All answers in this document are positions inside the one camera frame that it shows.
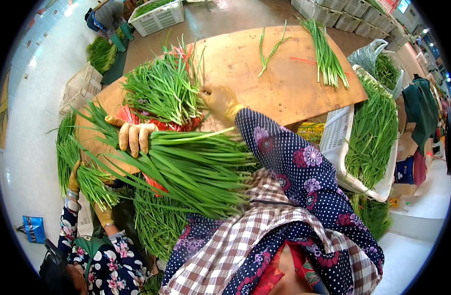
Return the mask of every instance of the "glove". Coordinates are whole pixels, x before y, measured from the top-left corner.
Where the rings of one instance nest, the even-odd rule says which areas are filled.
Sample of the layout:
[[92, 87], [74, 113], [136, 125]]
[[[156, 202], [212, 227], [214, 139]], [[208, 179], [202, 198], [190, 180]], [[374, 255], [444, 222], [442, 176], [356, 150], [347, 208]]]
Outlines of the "glove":
[[224, 115], [232, 122], [235, 121], [235, 116], [239, 110], [245, 108], [238, 102], [235, 92], [227, 86], [208, 85], [202, 87], [198, 96], [213, 112]]
[[106, 224], [114, 223], [114, 220], [112, 219], [112, 209], [109, 206], [105, 207], [106, 209], [103, 211], [97, 203], [94, 204], [94, 211], [96, 212], [97, 218], [101, 222], [102, 227], [105, 227]]
[[69, 183], [68, 183], [68, 189], [72, 192], [79, 192], [79, 184], [76, 180], [76, 173], [78, 172], [78, 168], [81, 162], [78, 160], [76, 162], [75, 167], [71, 171], [71, 174], [69, 175]]
[[155, 124], [131, 124], [122, 119], [113, 116], [106, 116], [104, 120], [114, 126], [120, 127], [119, 146], [121, 150], [127, 150], [127, 143], [130, 147], [130, 154], [136, 158], [139, 156], [140, 150], [145, 154], [148, 153], [148, 135], [154, 131], [158, 131]]

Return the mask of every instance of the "bracelet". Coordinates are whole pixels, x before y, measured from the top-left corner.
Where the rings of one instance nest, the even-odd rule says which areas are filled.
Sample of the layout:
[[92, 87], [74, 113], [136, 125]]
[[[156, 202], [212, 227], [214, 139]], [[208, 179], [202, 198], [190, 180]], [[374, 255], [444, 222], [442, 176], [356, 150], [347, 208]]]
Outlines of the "bracelet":
[[66, 196], [70, 197], [70, 198], [74, 198], [76, 200], [79, 200], [79, 193], [78, 192], [73, 192], [69, 188], [66, 189]]

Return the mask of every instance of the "plaid cloth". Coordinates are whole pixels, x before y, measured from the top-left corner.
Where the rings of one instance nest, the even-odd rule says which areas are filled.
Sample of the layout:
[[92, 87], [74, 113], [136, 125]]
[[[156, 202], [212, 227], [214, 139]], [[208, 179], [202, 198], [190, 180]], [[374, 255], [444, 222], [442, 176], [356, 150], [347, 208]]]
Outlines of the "plaid cloth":
[[[308, 210], [294, 207], [281, 186], [266, 169], [253, 174], [252, 188], [246, 194], [251, 203], [225, 220], [208, 243], [173, 275], [160, 294], [221, 294], [237, 273], [253, 247], [272, 229], [303, 221], [321, 239], [324, 251], [349, 250], [354, 294], [370, 294], [381, 280], [369, 257], [345, 235], [324, 229]], [[253, 201], [290, 204], [264, 204]]]

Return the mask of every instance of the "green mat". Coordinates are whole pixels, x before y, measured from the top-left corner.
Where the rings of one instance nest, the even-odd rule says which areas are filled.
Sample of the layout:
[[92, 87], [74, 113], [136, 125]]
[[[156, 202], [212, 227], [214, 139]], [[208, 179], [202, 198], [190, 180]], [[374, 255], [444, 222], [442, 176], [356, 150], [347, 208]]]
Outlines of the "green mat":
[[122, 77], [122, 74], [124, 72], [125, 59], [127, 58], [127, 49], [128, 49], [127, 37], [122, 39], [122, 43], [125, 46], [125, 51], [124, 52], [117, 51], [114, 64], [107, 72], [104, 73], [103, 79], [101, 80], [102, 84], [110, 85], [112, 82]]

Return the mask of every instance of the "woman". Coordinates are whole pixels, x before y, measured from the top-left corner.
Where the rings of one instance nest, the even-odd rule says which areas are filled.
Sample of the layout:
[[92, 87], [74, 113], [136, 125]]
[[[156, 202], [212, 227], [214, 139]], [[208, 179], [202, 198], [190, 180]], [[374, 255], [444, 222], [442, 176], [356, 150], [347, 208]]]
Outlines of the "woman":
[[60, 267], [53, 267], [45, 259], [40, 277], [52, 294], [135, 295], [150, 272], [132, 240], [124, 230], [117, 229], [111, 210], [102, 211], [97, 204], [94, 206], [105, 235], [77, 237], [81, 210], [76, 180], [78, 167], [79, 162], [69, 178], [58, 239], [58, 251], [68, 259], [68, 265], [61, 263]]
[[123, 11], [124, 3], [122, 0], [106, 0], [94, 9], [90, 8], [84, 16], [88, 28], [97, 32], [99, 36], [109, 39], [109, 43], [114, 43], [120, 52], [125, 51], [125, 46], [115, 33], [117, 28], [120, 27], [130, 41], [134, 39], [127, 22], [122, 16]]
[[384, 255], [337, 186], [335, 168], [297, 134], [237, 102], [225, 86], [199, 92], [235, 122], [263, 165], [243, 213], [189, 214], [161, 294], [370, 294]]

